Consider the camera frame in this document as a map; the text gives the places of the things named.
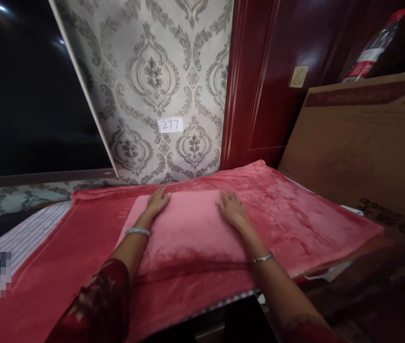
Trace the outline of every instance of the number label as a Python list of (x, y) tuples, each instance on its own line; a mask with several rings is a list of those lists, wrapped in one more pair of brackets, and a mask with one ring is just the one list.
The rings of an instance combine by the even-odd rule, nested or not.
[(158, 120), (158, 128), (160, 133), (182, 132), (183, 118), (182, 117), (161, 118), (160, 120)]

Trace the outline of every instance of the cardboard box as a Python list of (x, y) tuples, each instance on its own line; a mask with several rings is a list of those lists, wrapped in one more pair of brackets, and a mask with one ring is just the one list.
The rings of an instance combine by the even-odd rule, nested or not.
[(278, 170), (405, 245), (405, 73), (309, 89)]

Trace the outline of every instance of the plastic bottle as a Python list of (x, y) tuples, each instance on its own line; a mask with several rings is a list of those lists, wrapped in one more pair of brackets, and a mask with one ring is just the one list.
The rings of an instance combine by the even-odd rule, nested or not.
[(355, 65), (350, 69), (342, 82), (358, 81), (367, 76), (378, 57), (393, 40), (399, 21), (405, 14), (405, 9), (394, 12), (388, 23), (378, 35), (373, 37), (364, 47)]

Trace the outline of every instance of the red patterned sleeve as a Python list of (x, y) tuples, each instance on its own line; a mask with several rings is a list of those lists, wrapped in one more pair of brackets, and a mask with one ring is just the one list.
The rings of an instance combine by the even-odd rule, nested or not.
[(46, 342), (124, 342), (129, 328), (129, 274), (107, 260), (81, 289)]
[(285, 343), (342, 343), (325, 324), (303, 315), (287, 325), (284, 332)]

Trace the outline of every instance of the hand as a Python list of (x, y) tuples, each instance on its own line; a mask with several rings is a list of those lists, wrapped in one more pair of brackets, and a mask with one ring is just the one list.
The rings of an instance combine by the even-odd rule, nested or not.
[(222, 201), (217, 201), (221, 214), (225, 219), (237, 229), (250, 225), (245, 205), (240, 201), (239, 196), (229, 191), (228, 194), (220, 191)]
[(165, 189), (166, 187), (158, 188), (156, 192), (148, 198), (148, 205), (145, 212), (149, 213), (152, 217), (158, 215), (169, 202), (170, 192), (164, 195)]

